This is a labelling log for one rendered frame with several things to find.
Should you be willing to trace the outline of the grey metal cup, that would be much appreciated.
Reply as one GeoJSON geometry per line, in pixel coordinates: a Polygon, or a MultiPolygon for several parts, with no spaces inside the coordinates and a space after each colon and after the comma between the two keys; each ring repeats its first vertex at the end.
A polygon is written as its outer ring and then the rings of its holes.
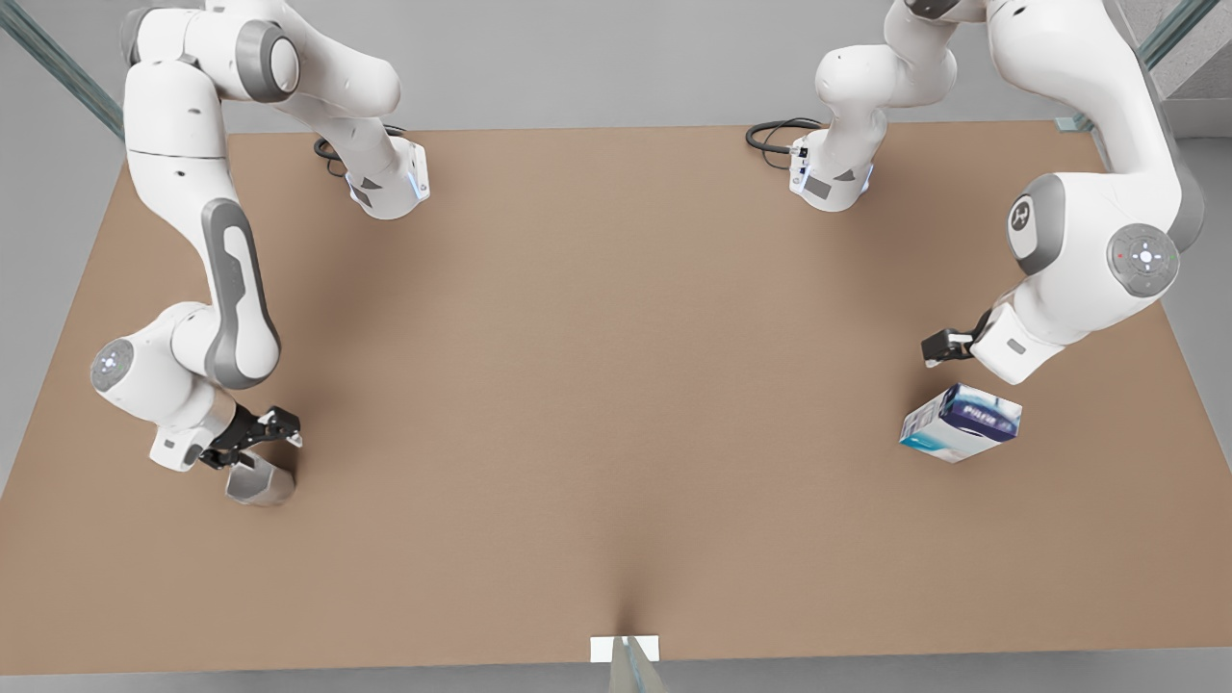
{"type": "Polygon", "coordinates": [[[250,507],[277,507],[294,494],[294,474],[277,469],[259,453],[241,450],[228,471],[225,496],[250,507]]]}

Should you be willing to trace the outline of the blue and white carton box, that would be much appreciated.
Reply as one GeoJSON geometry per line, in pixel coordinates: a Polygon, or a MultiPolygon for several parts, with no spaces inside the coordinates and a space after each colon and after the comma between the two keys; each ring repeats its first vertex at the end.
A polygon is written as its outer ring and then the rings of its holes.
{"type": "Polygon", "coordinates": [[[955,464],[1015,439],[1021,404],[955,383],[903,422],[899,443],[955,464]]]}

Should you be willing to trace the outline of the silver frame post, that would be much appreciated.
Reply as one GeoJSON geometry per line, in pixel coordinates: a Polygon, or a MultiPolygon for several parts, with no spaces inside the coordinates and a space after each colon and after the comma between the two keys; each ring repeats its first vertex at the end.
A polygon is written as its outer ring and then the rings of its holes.
{"type": "Polygon", "coordinates": [[[43,67],[67,91],[87,107],[120,141],[124,141],[120,105],[101,85],[47,35],[16,0],[0,0],[0,28],[43,67]]]}
{"type": "Polygon", "coordinates": [[[669,693],[655,671],[660,661],[658,635],[591,636],[591,663],[609,663],[607,693],[669,693]]]}
{"type": "Polygon", "coordinates": [[[1179,138],[1232,138],[1232,0],[1109,0],[1179,138]]]}

